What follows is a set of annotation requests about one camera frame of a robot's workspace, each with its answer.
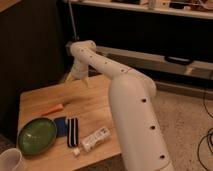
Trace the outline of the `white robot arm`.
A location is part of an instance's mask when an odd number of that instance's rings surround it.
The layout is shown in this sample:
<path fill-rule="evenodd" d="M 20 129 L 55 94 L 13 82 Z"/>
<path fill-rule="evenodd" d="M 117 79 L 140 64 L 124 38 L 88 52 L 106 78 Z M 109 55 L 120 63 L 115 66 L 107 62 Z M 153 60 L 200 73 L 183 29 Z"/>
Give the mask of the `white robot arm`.
<path fill-rule="evenodd" d="M 108 77 L 109 106 L 127 171 L 175 171 L 155 115 L 155 82 L 139 71 L 99 55 L 96 44 L 69 45 L 74 63 L 69 80 L 85 80 L 93 67 Z"/>

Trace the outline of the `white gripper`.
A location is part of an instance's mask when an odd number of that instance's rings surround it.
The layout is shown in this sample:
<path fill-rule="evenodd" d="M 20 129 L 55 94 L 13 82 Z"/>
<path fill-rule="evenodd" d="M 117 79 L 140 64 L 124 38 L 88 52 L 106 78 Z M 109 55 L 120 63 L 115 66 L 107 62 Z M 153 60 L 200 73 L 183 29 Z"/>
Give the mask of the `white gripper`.
<path fill-rule="evenodd" d="M 74 79 L 84 79 L 88 76 L 89 66 L 81 61 L 75 59 L 71 68 L 71 75 L 68 75 L 65 82 L 72 81 Z M 86 88 L 89 88 L 89 82 L 87 79 L 83 80 Z"/>

